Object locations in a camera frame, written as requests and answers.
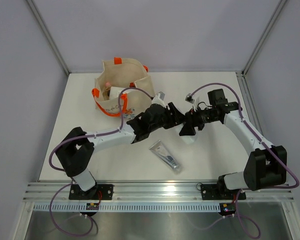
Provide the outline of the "silver tube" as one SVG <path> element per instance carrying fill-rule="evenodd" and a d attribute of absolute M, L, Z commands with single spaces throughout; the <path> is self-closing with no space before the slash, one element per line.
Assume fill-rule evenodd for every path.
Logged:
<path fill-rule="evenodd" d="M 168 148 L 163 144 L 161 140 L 155 142 L 149 150 L 156 155 L 162 162 L 164 162 L 175 174 L 182 172 L 182 165 L 177 159 L 170 153 Z"/>

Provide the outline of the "white bottle black cap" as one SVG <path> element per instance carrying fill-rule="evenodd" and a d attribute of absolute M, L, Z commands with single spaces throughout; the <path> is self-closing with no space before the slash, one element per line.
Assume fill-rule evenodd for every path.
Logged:
<path fill-rule="evenodd" d="M 121 91 L 123 91 L 124 88 L 123 87 L 116 87 L 116 86 L 111 86 L 108 90 L 107 90 L 107 95 L 108 95 L 108 99 L 112 100 L 112 99 L 116 99 L 119 97 L 119 94 L 121 93 Z"/>

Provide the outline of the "peach bottle pink cap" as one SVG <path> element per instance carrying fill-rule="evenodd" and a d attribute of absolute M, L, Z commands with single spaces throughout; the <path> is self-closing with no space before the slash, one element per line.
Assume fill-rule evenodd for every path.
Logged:
<path fill-rule="evenodd" d="M 112 85 L 111 85 L 109 82 L 106 82 L 106 83 L 105 83 L 104 95 L 105 95 L 106 97 L 109 97 L 109 96 L 110 96 L 111 87 L 112 87 Z"/>

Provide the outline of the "green bottle red cap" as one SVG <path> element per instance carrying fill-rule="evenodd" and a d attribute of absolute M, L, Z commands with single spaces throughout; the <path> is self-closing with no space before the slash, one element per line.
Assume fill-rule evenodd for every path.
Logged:
<path fill-rule="evenodd" d="M 131 88 L 135 88 L 135 87 L 136 87 L 136 85 L 135 85 L 134 82 L 131 82 L 131 83 L 129 84 L 129 86 L 130 86 Z"/>

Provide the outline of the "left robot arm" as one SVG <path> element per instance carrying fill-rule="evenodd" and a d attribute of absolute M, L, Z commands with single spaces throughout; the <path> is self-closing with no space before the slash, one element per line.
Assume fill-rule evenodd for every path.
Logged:
<path fill-rule="evenodd" d="M 167 106 L 153 103 L 144 112 L 127 121 L 121 128 L 109 132 L 88 134 L 81 127 L 74 128 L 56 147 L 54 153 L 66 175 L 78 190 L 73 192 L 83 199 L 93 199 L 98 184 L 88 169 L 93 153 L 119 145 L 128 145 L 147 139 L 150 133 L 182 124 L 186 117 L 170 102 Z"/>

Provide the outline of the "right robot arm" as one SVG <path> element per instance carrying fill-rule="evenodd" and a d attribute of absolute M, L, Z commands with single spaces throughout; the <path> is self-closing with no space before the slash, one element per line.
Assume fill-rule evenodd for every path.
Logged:
<path fill-rule="evenodd" d="M 229 102 L 222 89 L 208 92 L 209 106 L 202 109 L 188 94 L 185 100 L 192 103 L 185 113 L 180 136 L 195 136 L 206 124 L 221 122 L 236 136 L 245 149 L 248 160 L 241 172 L 222 175 L 216 182 L 216 192 L 223 199 L 236 190 L 256 191 L 284 184 L 287 180 L 287 151 L 275 146 L 244 117 L 238 101 Z"/>

